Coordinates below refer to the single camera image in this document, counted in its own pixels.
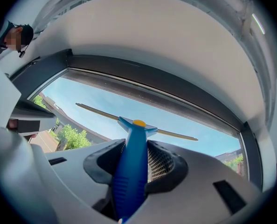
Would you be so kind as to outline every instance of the green tree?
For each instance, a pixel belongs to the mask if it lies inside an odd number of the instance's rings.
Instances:
[[[42,100],[43,100],[43,98],[42,98],[40,95],[37,95],[37,96],[33,99],[33,102],[34,102],[36,105],[39,105],[39,106],[41,106],[42,108],[44,108],[44,109],[50,111],[50,110],[45,106],[45,104],[42,102]],[[57,125],[59,125],[60,121],[59,121],[58,118],[56,118],[55,123],[56,123]]]
[[[65,149],[74,149],[79,147],[90,146],[91,143],[86,139],[87,132],[83,130],[78,133],[77,129],[72,129],[70,125],[65,125],[63,129],[58,133],[58,138],[68,140]]]
[[[42,103],[42,97],[40,95],[37,95],[34,99],[33,99],[33,102],[36,104],[36,105],[39,105],[41,106],[42,108],[46,109],[46,106],[44,105],[44,103]]]
[[[236,157],[232,161],[226,162],[225,165],[227,165],[228,167],[233,169],[234,167],[236,167],[238,165],[238,163],[241,163],[241,162],[243,162],[243,156],[242,155]]]

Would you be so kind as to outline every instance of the blue sky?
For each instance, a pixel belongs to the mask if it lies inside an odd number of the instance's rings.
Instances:
[[[117,121],[87,111],[75,103],[82,103],[116,116],[140,119],[159,129],[195,137],[199,141],[184,140],[163,134],[156,134],[149,139],[175,144],[210,156],[240,148],[237,138],[192,120],[65,78],[55,80],[43,90],[43,94],[53,99],[55,104],[76,122],[110,139],[126,138],[127,132]]]

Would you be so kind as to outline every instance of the blue handle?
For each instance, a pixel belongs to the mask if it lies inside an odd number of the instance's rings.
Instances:
[[[118,123],[128,132],[128,137],[112,187],[118,218],[122,218],[124,223],[145,200],[144,187],[148,181],[147,137],[154,135],[157,128],[122,117],[119,117]]]

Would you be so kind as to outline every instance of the roof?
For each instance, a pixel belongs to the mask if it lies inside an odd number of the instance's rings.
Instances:
[[[42,92],[40,92],[39,95],[43,98],[43,100],[44,100],[46,103],[48,103],[51,107],[53,107],[53,109],[55,109],[55,107],[54,107],[55,101],[53,101],[53,100],[52,100],[50,97],[48,97],[48,96],[46,97]],[[107,138],[107,137],[105,137],[105,136],[103,136],[103,135],[101,135],[101,134],[99,134],[99,133],[96,133],[96,132],[94,132],[93,130],[90,130],[90,129],[88,129],[87,127],[85,127],[85,126],[83,126],[83,125],[77,123],[75,120],[73,120],[72,118],[70,118],[70,117],[69,117],[58,105],[57,105],[57,107],[59,108],[59,109],[57,109],[57,111],[58,111],[62,116],[64,116],[66,119],[68,119],[70,122],[72,122],[72,123],[74,123],[75,125],[79,126],[80,128],[82,128],[83,130],[87,131],[88,133],[91,133],[91,134],[93,134],[93,135],[95,135],[95,136],[97,136],[97,137],[99,137],[99,138],[101,138],[101,139],[103,139],[103,140],[111,141],[111,139],[109,139],[109,138]]]
[[[239,154],[242,154],[241,149],[235,150],[235,151],[230,152],[230,153],[224,153],[224,154],[217,155],[217,156],[215,156],[215,158],[219,159],[219,158],[222,158],[224,156],[239,155]]]

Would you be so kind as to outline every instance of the metal mesh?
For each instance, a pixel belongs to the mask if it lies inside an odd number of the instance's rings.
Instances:
[[[151,169],[151,181],[168,174],[174,167],[171,156],[154,146],[148,146],[148,164]]]

